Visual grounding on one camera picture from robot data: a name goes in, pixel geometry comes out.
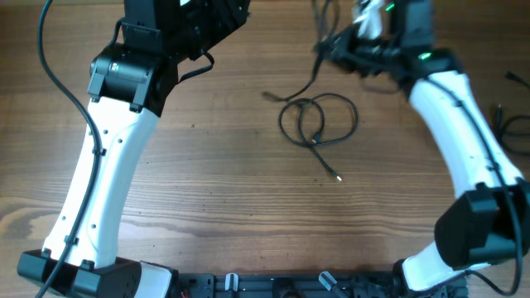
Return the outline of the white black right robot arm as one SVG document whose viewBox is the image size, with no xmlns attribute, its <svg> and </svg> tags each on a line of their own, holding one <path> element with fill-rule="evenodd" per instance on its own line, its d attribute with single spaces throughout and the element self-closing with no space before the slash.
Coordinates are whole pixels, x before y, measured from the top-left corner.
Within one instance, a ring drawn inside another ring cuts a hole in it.
<svg viewBox="0 0 530 298">
<path fill-rule="evenodd" d="M 398 294 L 418 297 L 486 267 L 514 263 L 515 293 L 529 250 L 529 184 L 485 121 L 454 54 L 435 45 L 429 1 L 359 1 L 339 29 L 340 5 L 313 7 L 316 53 L 362 77 L 388 73 L 431 131 L 450 172 L 453 205 L 434 239 L 395 266 Z"/>
</svg>

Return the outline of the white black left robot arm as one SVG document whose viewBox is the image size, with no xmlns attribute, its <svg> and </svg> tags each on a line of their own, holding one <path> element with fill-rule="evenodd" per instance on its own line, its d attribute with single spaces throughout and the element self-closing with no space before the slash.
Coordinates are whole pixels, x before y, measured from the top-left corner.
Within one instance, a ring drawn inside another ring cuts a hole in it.
<svg viewBox="0 0 530 298">
<path fill-rule="evenodd" d="M 177 270 L 121 258 L 118 230 L 133 174 L 183 60 L 247 20 L 247 0 L 127 1 L 90 66 L 86 133 L 60 215 L 43 246 L 24 252 L 20 277 L 65 297 L 183 297 Z"/>
</svg>

